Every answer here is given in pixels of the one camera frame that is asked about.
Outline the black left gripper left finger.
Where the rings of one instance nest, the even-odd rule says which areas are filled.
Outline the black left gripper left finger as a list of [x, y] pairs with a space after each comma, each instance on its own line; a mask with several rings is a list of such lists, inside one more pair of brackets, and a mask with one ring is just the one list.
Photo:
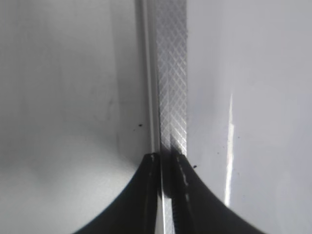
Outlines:
[[134, 176], [115, 200], [77, 234], [154, 234], [160, 157], [144, 155]]

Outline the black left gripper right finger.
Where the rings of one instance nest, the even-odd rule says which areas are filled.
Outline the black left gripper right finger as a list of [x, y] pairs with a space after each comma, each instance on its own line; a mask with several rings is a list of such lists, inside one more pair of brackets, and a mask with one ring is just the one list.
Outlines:
[[197, 168], [178, 150], [170, 156], [177, 234], [309, 234], [311, 156], [295, 150], [235, 150], [233, 159]]

